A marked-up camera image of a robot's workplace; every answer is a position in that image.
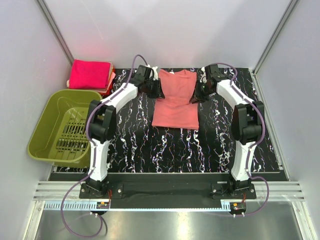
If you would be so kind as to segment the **salmon pink t shirt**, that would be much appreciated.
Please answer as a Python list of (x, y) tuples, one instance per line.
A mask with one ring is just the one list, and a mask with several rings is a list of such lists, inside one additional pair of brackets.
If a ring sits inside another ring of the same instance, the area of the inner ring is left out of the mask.
[(159, 71), (164, 99), (157, 99), (152, 119), (153, 127), (175, 129), (199, 129), (198, 105), (190, 103), (193, 96), (197, 73), (189, 70)]

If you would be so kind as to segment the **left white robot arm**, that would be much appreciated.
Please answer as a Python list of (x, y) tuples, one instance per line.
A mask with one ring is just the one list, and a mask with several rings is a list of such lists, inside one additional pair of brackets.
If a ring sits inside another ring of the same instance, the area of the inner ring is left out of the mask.
[(92, 100), (86, 120), (86, 136), (90, 143), (90, 166), (85, 181), (81, 184), (80, 197), (103, 198), (111, 195), (107, 181), (107, 157), (109, 145), (116, 134), (117, 113), (139, 94), (151, 99), (164, 99), (160, 69), (157, 66), (140, 65), (136, 72), (121, 87), (107, 98)]

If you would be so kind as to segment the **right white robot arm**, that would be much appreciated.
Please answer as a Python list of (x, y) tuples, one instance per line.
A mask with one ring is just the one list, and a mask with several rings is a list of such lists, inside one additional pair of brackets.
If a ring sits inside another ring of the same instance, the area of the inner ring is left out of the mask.
[(251, 191), (254, 152), (266, 133), (265, 106), (262, 101), (254, 101), (236, 86), (236, 69), (232, 77), (222, 73), (218, 63), (202, 67), (201, 71), (203, 75), (196, 81), (189, 102), (203, 103), (208, 101), (209, 95), (216, 93), (233, 109), (231, 133), (236, 143), (234, 163), (221, 193), (215, 192), (213, 195), (218, 197), (227, 194), (235, 199), (241, 198)]

